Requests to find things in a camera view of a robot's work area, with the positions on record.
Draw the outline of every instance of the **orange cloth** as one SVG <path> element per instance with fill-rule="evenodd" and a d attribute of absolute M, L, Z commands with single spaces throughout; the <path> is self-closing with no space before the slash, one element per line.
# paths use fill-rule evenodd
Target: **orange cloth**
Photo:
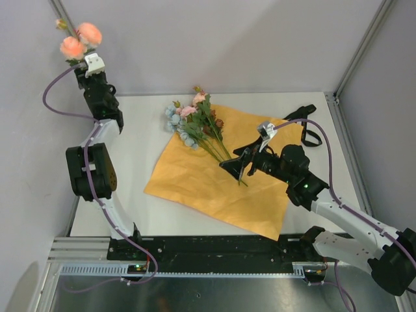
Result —
<path fill-rule="evenodd" d="M 263 121 L 274 125 L 285 122 L 257 116 L 229 107 L 212 105 L 223 119 L 224 145 L 232 155 L 235 148 L 254 142 L 257 126 Z M 302 127 L 292 124 L 280 129 L 269 146 L 279 155 L 287 144 L 300 144 Z M 213 218 L 277 240 L 289 199 L 287 185 L 262 172 L 252 177 L 244 172 L 239 185 L 204 149 L 184 145 L 177 133 L 169 141 L 156 164 L 144 192 L 195 208 Z"/>

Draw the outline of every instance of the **white table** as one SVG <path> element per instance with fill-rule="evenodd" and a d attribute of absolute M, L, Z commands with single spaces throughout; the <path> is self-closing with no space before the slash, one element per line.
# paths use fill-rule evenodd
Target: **white table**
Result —
<path fill-rule="evenodd" d="M 112 146 L 107 147 L 118 176 L 117 193 L 124 209 L 136 223 L 142 235 L 248 235 L 252 232 L 231 226 L 190 207 L 143 193 L 153 168 L 168 143 L 171 133 L 164 130 L 167 121 L 164 109 L 173 100 L 186 104 L 192 96 L 125 96 L 119 97 L 124 115 L 124 129 Z M 338 194 L 358 207 L 341 145 L 322 92 L 272 94 L 212 94 L 214 104 L 233 107 L 244 112 L 283 118 L 299 106 L 314 104 L 317 111 L 310 118 L 325 129 L 333 153 L 334 185 Z M 304 148 L 311 159 L 310 170 L 328 180 L 328 154 L 323 144 Z M 109 236 L 102 212 L 95 205 L 79 201 L 72 237 Z M 304 233 L 312 226 L 342 232 L 335 224 L 302 207 L 289 203 L 282 234 Z"/>

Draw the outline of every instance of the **black strap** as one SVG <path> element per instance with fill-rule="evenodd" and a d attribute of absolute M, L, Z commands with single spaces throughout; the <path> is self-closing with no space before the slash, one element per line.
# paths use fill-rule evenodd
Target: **black strap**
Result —
<path fill-rule="evenodd" d="M 316 111 L 316 106 L 314 106 L 314 104 L 310 104 L 308 106 L 301 106 L 299 107 L 299 109 L 297 109 L 296 111 L 290 113 L 289 115 L 287 115 L 284 119 L 286 120 L 294 120 L 294 119 L 299 119 L 299 118 L 307 118 L 307 115 L 312 114 L 313 112 Z M 302 143 L 309 147 L 309 148 L 315 148 L 317 146 L 320 146 L 322 144 L 322 140 L 319 137 L 319 135 L 317 135 L 315 132 L 313 132 L 312 130 L 308 130 L 306 129 L 306 122 L 302 122 L 302 127 L 304 128 L 304 130 L 302 131 L 302 136 L 301 136 L 301 141 Z M 315 139 L 318 140 L 318 143 L 314 143 L 311 141 L 306 140 L 306 135 L 309 134 L 310 136 L 314 137 Z"/>

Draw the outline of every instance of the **white wall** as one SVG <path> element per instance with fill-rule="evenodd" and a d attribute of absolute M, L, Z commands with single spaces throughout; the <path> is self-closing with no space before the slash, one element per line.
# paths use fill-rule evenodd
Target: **white wall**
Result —
<path fill-rule="evenodd" d="M 63 0 L 123 94 L 335 90 L 382 0 Z"/>
<path fill-rule="evenodd" d="M 49 2 L 3 1 L 0 28 L 0 311 L 21 312 L 68 220 L 65 149 L 78 145 L 91 124 L 42 105 L 44 88 L 67 68 Z M 49 102 L 88 112 L 73 76 L 52 89 Z"/>
<path fill-rule="evenodd" d="M 415 1 L 397 1 L 341 103 L 374 213 L 416 231 L 415 16 Z"/>

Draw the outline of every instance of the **gray floor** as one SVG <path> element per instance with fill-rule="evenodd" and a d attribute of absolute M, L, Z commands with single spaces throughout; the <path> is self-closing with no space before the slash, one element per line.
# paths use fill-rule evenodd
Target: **gray floor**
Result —
<path fill-rule="evenodd" d="M 341 267 L 343 287 L 354 299 L 357 312 L 397 312 L 395 297 L 356 268 Z M 82 289 L 108 278 L 63 276 L 60 285 Z M 328 281 L 334 281 L 333 268 Z M 128 287 L 118 281 L 83 294 L 70 294 L 58 286 L 54 312 L 128 311 L 346 311 L 338 290 L 325 285 L 308 287 L 301 279 L 157 278 Z"/>

